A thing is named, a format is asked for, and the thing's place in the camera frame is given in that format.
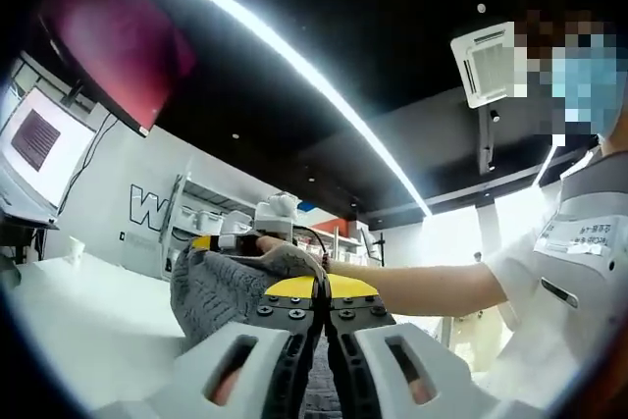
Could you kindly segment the person's right hand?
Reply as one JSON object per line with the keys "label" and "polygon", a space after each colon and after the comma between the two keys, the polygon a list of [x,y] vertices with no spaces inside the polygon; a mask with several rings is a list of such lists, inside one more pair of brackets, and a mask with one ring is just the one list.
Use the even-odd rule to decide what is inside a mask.
{"label": "person's right hand", "polygon": [[297,246],[272,236],[261,236],[256,239],[255,243],[261,252],[260,258],[264,259],[282,258],[301,253]]}

